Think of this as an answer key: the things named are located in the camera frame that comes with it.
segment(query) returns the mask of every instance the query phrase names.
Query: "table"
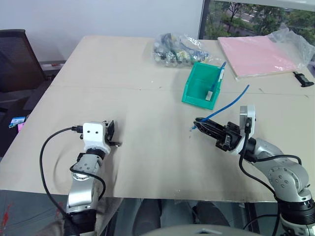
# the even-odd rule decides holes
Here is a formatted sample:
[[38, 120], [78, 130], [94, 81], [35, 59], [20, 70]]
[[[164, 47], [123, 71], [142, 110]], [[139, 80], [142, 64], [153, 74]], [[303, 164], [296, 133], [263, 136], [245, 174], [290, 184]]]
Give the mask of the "table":
[[[217, 41], [206, 49], [224, 58]], [[44, 193], [39, 152], [46, 138], [87, 121], [115, 120], [113, 148], [104, 162], [106, 195], [129, 198], [212, 201], [274, 201], [259, 183], [238, 168], [238, 157], [215, 147], [215, 140], [194, 130], [195, 117], [212, 111], [181, 102], [189, 68], [165, 68], [152, 59], [153, 39], [86, 36], [31, 113], [0, 163], [0, 189]], [[312, 79], [308, 70], [301, 71]], [[254, 104], [254, 137], [301, 157], [315, 195], [314, 88], [302, 88], [291, 73], [237, 82], [227, 65], [214, 111], [250, 88], [234, 106], [213, 118], [239, 123], [241, 105]], [[44, 153], [51, 193], [67, 194], [69, 167], [83, 150], [79, 134], [63, 133]], [[251, 164], [249, 173], [267, 181]]]

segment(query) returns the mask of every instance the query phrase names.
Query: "black cable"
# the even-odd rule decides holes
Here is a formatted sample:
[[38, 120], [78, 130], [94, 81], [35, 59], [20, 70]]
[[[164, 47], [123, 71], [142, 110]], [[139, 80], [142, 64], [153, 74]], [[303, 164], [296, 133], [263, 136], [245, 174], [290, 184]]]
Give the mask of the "black cable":
[[55, 137], [57, 134], [60, 134], [62, 132], [68, 131], [68, 130], [72, 130], [73, 128], [66, 128], [66, 129], [62, 129], [57, 131], [56, 133], [52, 134], [51, 136], [48, 137], [48, 139], [46, 139], [46, 141], [44, 142], [43, 146], [41, 147], [40, 150], [40, 155], [39, 155], [39, 168], [40, 168], [40, 176], [41, 176], [41, 180], [43, 182], [43, 186], [45, 189], [45, 192], [47, 194], [47, 196], [49, 197], [49, 199], [51, 200], [51, 202], [57, 207], [57, 209], [60, 211], [60, 213], [63, 215], [63, 217], [65, 218], [65, 220], [69, 221], [70, 225], [72, 226], [75, 234], [77, 236], [80, 236], [80, 234], [78, 233], [78, 230], [76, 228], [76, 226], [74, 225], [74, 223], [68, 218], [66, 212], [63, 210], [63, 208], [56, 202], [56, 200], [51, 196], [47, 185], [46, 185], [46, 181], [45, 181], [45, 176], [44, 176], [44, 170], [43, 170], [43, 153], [44, 153], [44, 149], [47, 145], [47, 143], [49, 142], [49, 140], [51, 140], [53, 137]]
[[276, 236], [276, 233], [278, 231], [279, 222], [280, 222], [280, 207], [278, 205], [277, 219], [276, 219], [274, 231], [272, 232], [272, 236]]
[[277, 155], [277, 156], [271, 156], [271, 157], [266, 157], [266, 158], [262, 158], [262, 159], [258, 159], [256, 160], [256, 162], [261, 162], [261, 161], [270, 161], [273, 159], [278, 159], [278, 158], [284, 158], [284, 157], [288, 157], [288, 158], [294, 158], [298, 161], [298, 163], [300, 165], [302, 165], [302, 161], [298, 156], [294, 156], [294, 155]]
[[256, 218], [254, 218], [253, 220], [251, 220], [250, 222], [248, 222], [244, 227], [243, 230], [246, 229], [249, 225], [251, 225], [253, 222], [255, 222], [256, 220], [260, 219], [260, 218], [264, 218], [264, 217], [276, 217], [278, 216], [277, 214], [266, 214], [266, 215], [260, 215]]
[[250, 177], [250, 178], [252, 178], [252, 179], [254, 179], [256, 181], [258, 181], [259, 183], [264, 185], [266, 188], [268, 188], [273, 193], [273, 195], [275, 195], [275, 191], [271, 187], [269, 187], [264, 181], [262, 181], [262, 180], [258, 179], [257, 177], [252, 176], [251, 174], [249, 174], [243, 167], [243, 159], [244, 159], [244, 156], [245, 156], [246, 146], [247, 146], [247, 143], [248, 143], [249, 136], [250, 136], [250, 134], [248, 132], [245, 132], [244, 145], [243, 145], [243, 149], [241, 151], [241, 157], [239, 159], [239, 167], [240, 167], [241, 171], [245, 175], [247, 175], [248, 177]]
[[99, 180], [99, 181], [102, 183], [102, 185], [103, 185], [103, 190], [102, 190], [100, 196], [98, 197], [98, 200], [100, 200], [100, 199], [103, 197], [103, 195], [104, 195], [104, 193], [105, 193], [105, 190], [106, 190], [105, 181], [104, 181], [102, 178], [100, 178], [100, 177], [98, 177], [98, 176], [95, 176], [95, 175], [93, 175], [93, 174], [86, 173], [86, 172], [83, 172], [83, 171], [74, 170], [73, 167], [74, 167], [75, 165], [76, 165], [76, 164], [74, 164], [73, 166], [70, 167], [70, 171], [71, 171], [71, 172], [77, 173], [77, 174], [86, 175], [86, 176], [90, 176], [90, 177], [93, 177], [93, 178], [96, 178], [97, 180]]

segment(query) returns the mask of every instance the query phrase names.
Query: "blue cable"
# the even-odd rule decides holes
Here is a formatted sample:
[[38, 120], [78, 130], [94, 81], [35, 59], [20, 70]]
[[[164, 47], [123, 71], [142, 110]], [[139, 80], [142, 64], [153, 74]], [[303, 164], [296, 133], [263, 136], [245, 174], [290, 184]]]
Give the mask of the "blue cable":
[[210, 119], [211, 117], [214, 117], [216, 114], [224, 111], [225, 109], [229, 108], [230, 106], [234, 105], [238, 100], [240, 100], [240, 98], [245, 94], [245, 92], [247, 91], [247, 89], [250, 87], [250, 85], [247, 85], [246, 88], [244, 89], [244, 91], [230, 104], [226, 105], [225, 107], [221, 108], [220, 110], [212, 113], [211, 115], [207, 116], [206, 118], [202, 119], [201, 122], [205, 122], [206, 120]]

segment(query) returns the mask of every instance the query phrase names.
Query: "pink folder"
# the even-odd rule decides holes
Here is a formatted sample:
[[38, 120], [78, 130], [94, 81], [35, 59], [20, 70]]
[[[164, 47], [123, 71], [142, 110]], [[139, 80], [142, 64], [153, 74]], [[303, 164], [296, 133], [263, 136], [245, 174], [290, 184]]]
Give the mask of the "pink folder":
[[236, 77], [295, 71], [297, 66], [267, 36], [219, 37]]

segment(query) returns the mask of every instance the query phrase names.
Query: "beige table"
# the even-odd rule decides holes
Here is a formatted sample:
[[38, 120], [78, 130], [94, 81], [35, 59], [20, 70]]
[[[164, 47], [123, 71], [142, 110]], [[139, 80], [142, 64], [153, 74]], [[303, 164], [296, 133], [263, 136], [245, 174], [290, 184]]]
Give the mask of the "beige table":
[[[224, 58], [216, 41], [209, 52]], [[151, 57], [150, 38], [87, 36], [48, 88], [0, 163], [0, 189], [43, 193], [39, 152], [46, 138], [65, 127], [114, 119], [113, 148], [103, 172], [106, 195], [135, 198], [215, 201], [273, 201], [260, 184], [238, 168], [238, 157], [215, 147], [215, 140], [190, 132], [195, 117], [212, 111], [181, 102], [190, 70], [164, 68]], [[312, 79], [305, 69], [306, 77]], [[254, 137], [301, 157], [315, 195], [314, 88], [301, 88], [291, 73], [235, 81], [226, 67], [214, 111], [244, 97], [213, 118], [238, 124], [239, 107], [254, 104]], [[44, 171], [52, 193], [67, 194], [68, 168], [83, 149], [79, 134], [53, 139], [44, 153]], [[253, 166], [252, 174], [267, 181]]]

